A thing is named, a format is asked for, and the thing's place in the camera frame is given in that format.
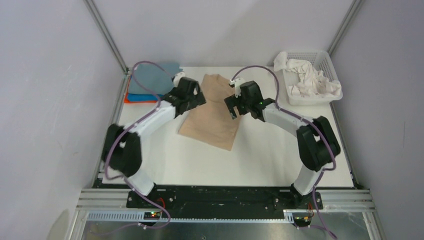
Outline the beige t shirt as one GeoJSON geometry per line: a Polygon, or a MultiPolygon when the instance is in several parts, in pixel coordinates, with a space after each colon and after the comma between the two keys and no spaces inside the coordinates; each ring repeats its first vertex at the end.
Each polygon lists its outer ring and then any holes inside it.
{"type": "Polygon", "coordinates": [[[200,89],[206,103],[188,112],[178,134],[231,151],[242,118],[232,119],[224,99],[235,89],[219,74],[205,74],[200,89]]]}

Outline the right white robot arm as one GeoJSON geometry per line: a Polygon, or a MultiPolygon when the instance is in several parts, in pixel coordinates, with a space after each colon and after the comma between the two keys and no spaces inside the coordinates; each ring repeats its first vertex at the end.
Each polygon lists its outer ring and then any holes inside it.
{"type": "Polygon", "coordinates": [[[318,182],[324,172],[335,170],[336,156],[341,153],[329,120],[324,116],[305,117],[281,108],[274,99],[263,98],[255,81],[236,78],[230,80],[229,86],[234,89],[234,94],[226,97],[224,102],[232,119],[250,114],[252,118],[277,126],[296,138],[302,166],[289,193],[275,199],[276,206],[284,204],[289,208],[303,209],[310,202],[314,203],[318,182]]]}

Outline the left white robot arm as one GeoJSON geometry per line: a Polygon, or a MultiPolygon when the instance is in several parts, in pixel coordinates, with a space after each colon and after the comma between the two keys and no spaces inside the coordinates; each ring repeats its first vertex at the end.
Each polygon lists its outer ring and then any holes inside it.
{"type": "Polygon", "coordinates": [[[157,129],[178,116],[206,103],[198,81],[175,76],[174,87],[159,97],[156,105],[138,120],[124,126],[111,124],[106,132],[101,153],[104,177],[123,179],[145,208],[157,204],[158,195],[152,191],[154,181],[142,169],[142,143],[157,129]]]}

